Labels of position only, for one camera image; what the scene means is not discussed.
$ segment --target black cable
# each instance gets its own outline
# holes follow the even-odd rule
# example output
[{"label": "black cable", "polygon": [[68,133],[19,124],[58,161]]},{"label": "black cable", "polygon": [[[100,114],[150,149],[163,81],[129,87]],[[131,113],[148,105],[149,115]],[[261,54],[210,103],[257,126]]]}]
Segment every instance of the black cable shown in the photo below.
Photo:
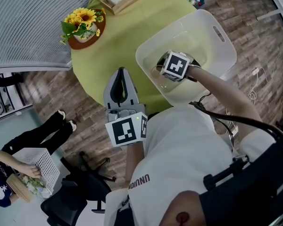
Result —
[{"label": "black cable", "polygon": [[210,112],[210,111],[207,111],[206,109],[202,108],[201,106],[199,106],[197,102],[191,102],[190,104],[193,105],[196,109],[202,111],[205,114],[208,114],[211,117],[215,117],[215,118],[227,120],[227,121],[235,121],[235,122],[243,123],[243,124],[250,125],[250,126],[253,126],[253,127],[257,127],[259,129],[267,132],[276,141],[278,140],[279,137],[281,137],[283,135],[283,132],[281,130],[279,130],[277,127],[263,123],[261,121],[257,121],[257,120],[251,119],[251,118],[246,118],[246,117],[241,117],[241,116],[223,115],[223,114]]},{"label": "black cable", "polygon": [[[201,103],[201,101],[202,101],[205,97],[210,96],[211,94],[212,94],[212,93],[210,92],[209,94],[207,94],[207,95],[201,97],[201,98],[199,99],[199,101],[196,102],[196,103],[198,104],[198,106],[200,106],[201,108],[203,108],[203,109],[205,110],[205,108],[204,108],[203,104]],[[229,129],[229,127],[228,127],[225,123],[223,123],[222,121],[220,121],[220,120],[217,119],[216,117],[212,117],[212,118],[214,118],[216,121],[218,121],[218,122],[220,122],[222,125],[224,125],[224,127],[226,128],[226,130],[228,131],[228,133],[229,133],[229,135],[230,135],[231,143],[232,143],[232,146],[233,146],[233,149],[234,149],[234,137],[233,137],[232,131]]]},{"label": "black cable", "polygon": [[233,137],[231,129],[229,129],[229,127],[224,122],[222,122],[221,120],[217,119],[216,117],[213,117],[213,118],[216,121],[220,122],[222,125],[224,125],[224,127],[227,129],[228,133],[230,134],[231,143],[232,143],[232,146],[233,146],[233,149],[234,149],[234,137]]},{"label": "black cable", "polygon": [[200,103],[205,97],[210,96],[212,93],[210,92],[209,94],[207,94],[206,96],[203,96],[200,98],[200,100],[198,101],[198,103]]}]

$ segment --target hand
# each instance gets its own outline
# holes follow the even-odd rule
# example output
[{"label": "hand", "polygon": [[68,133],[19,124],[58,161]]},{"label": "hand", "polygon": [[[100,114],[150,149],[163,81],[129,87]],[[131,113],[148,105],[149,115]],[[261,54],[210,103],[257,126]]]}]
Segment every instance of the hand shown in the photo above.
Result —
[{"label": "hand", "polygon": [[18,171],[31,178],[41,178],[41,171],[36,165],[22,164]]}]

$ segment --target black pants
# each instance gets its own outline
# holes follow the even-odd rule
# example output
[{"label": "black pants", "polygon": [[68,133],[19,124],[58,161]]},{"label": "black pants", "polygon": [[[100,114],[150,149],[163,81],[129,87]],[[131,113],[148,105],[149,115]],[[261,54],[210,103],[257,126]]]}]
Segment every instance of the black pants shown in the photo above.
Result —
[{"label": "black pants", "polygon": [[0,87],[10,86],[19,83],[21,80],[19,76],[11,76],[7,78],[0,77]]},{"label": "black pants", "polygon": [[[51,133],[57,131],[49,140],[42,141]],[[63,122],[63,116],[55,112],[43,125],[26,131],[20,136],[12,139],[2,148],[2,151],[12,155],[23,148],[47,148],[52,155],[61,145],[63,145],[72,134],[71,124]]]}]

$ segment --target white sneaker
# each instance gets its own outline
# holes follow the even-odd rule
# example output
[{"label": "white sneaker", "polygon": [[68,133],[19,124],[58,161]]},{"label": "white sneaker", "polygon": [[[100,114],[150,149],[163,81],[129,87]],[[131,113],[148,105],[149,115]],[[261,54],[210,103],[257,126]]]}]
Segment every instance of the white sneaker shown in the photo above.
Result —
[{"label": "white sneaker", "polygon": [[58,112],[59,112],[59,114],[61,114],[63,116],[63,120],[65,120],[65,118],[66,118],[65,112],[64,111],[60,111],[60,110],[58,110]]},{"label": "white sneaker", "polygon": [[75,130],[76,130],[76,124],[74,124],[73,121],[69,121],[69,123],[70,123],[71,126],[72,126],[72,131],[75,131]]}]

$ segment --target blue shirt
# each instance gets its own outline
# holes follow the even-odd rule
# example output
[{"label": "blue shirt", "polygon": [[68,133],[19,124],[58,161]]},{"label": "blue shirt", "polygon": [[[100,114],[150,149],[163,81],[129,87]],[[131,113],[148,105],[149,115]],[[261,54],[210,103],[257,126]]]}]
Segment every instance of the blue shirt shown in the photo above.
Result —
[{"label": "blue shirt", "polygon": [[0,162],[0,206],[4,208],[11,205],[9,197],[14,193],[6,182],[11,174],[15,174],[14,170]]}]

